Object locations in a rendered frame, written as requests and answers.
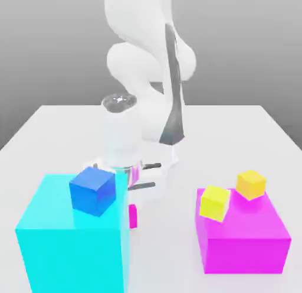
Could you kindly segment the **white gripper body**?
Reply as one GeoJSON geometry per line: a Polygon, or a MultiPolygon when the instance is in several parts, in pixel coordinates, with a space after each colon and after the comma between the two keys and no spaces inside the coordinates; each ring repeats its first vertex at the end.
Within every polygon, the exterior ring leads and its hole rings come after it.
{"type": "Polygon", "coordinates": [[[167,171],[142,170],[138,182],[129,188],[129,203],[145,203],[161,198],[166,191],[167,171]]]}

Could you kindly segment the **small magenta cube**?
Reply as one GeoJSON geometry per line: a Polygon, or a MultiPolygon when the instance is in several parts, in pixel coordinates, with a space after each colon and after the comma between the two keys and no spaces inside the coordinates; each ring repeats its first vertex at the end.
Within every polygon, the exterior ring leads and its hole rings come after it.
{"type": "Polygon", "coordinates": [[[129,227],[137,228],[137,207],[135,204],[129,204],[129,227]]]}

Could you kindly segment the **small yellow cube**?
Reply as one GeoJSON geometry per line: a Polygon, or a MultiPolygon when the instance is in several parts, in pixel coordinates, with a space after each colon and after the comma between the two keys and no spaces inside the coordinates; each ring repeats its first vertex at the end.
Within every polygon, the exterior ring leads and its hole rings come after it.
{"type": "Polygon", "coordinates": [[[199,215],[223,222],[229,209],[231,190],[209,185],[201,195],[199,215]]]}

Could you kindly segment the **small blue cube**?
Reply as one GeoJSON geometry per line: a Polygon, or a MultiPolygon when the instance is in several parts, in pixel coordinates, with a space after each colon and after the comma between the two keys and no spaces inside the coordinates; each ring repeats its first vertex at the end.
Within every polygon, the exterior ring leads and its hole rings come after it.
{"type": "Polygon", "coordinates": [[[116,199],[115,174],[87,167],[69,182],[73,209],[100,217],[116,199]]]}

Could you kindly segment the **small orange cube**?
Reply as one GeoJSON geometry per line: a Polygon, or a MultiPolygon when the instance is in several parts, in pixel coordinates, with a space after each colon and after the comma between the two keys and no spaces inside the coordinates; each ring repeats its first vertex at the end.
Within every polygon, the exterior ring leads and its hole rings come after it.
{"type": "Polygon", "coordinates": [[[245,199],[251,201],[265,194],[267,179],[254,170],[238,174],[236,191],[245,199]]]}

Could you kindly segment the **large cyan box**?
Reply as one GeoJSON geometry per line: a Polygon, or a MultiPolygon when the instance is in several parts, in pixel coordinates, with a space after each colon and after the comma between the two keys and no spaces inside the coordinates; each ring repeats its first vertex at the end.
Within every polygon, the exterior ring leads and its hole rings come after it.
{"type": "Polygon", "coordinates": [[[100,216],[71,205],[71,174],[48,174],[15,233],[32,293],[128,293],[129,218],[126,176],[100,216]]]}

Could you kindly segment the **large magenta box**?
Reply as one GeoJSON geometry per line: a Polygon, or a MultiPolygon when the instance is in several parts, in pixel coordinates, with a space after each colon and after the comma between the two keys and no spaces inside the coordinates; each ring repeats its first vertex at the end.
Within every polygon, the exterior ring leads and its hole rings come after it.
{"type": "Polygon", "coordinates": [[[199,214],[203,188],[196,193],[195,227],[206,274],[280,274],[291,236],[267,194],[248,201],[231,190],[223,222],[199,214]]]}

